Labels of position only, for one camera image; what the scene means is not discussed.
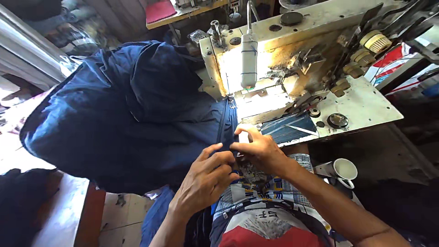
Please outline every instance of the red fabric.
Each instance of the red fabric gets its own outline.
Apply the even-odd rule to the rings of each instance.
[[[292,226],[282,237],[265,239],[258,234],[237,226],[223,234],[219,247],[321,247],[317,235]]]
[[[176,13],[177,11],[175,11],[171,1],[169,0],[160,1],[155,4],[148,5],[146,7],[145,9],[146,23],[147,24],[153,23],[158,20],[169,17],[171,15],[174,15]]]
[[[396,61],[403,57],[403,47],[400,45],[394,50],[388,52],[381,58],[380,60],[376,61],[373,66],[383,68],[387,65],[389,65],[391,62]]]
[[[395,66],[395,67],[393,67],[391,69],[388,69],[388,70],[384,71],[383,73],[380,73],[380,74],[376,75],[375,78],[380,78],[380,77],[383,77],[385,75],[391,74],[391,73],[395,72],[402,65],[403,64],[400,64],[400,65],[397,65],[397,66]]]

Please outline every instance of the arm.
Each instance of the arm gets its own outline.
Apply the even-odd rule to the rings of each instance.
[[[226,187],[239,179],[228,165],[235,161],[232,152],[214,153],[209,158],[222,146],[218,143],[205,148],[191,165],[149,246],[183,246],[186,224],[191,216],[216,202]]]
[[[242,131],[248,132],[252,142],[235,142],[230,148],[249,155],[266,173],[278,175],[292,183],[319,214],[355,246],[409,246],[390,226],[308,172],[297,161],[286,157],[271,136],[262,135],[251,125],[238,126],[235,134]]]

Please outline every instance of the right hand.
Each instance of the right hand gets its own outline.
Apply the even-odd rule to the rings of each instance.
[[[234,142],[230,149],[237,150],[246,156],[252,163],[267,174],[283,177],[288,171],[300,166],[294,159],[288,158],[277,146],[271,135],[262,135],[256,127],[250,124],[239,124],[235,134],[248,133],[250,143]]]

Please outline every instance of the left hand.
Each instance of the left hand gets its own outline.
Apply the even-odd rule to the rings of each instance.
[[[231,173],[232,168],[228,165],[235,161],[232,152],[214,153],[209,158],[222,146],[218,143],[203,149],[169,204],[169,213],[189,220],[196,212],[214,204],[227,186],[239,179],[238,174]]]

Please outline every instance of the screw hole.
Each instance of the screw hole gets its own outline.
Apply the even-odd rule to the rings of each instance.
[[[281,29],[282,29],[282,26],[277,25],[277,24],[273,24],[273,25],[268,27],[268,30],[270,30],[271,32],[277,32]]]
[[[234,37],[230,40],[231,45],[239,45],[241,44],[241,38],[240,37]]]

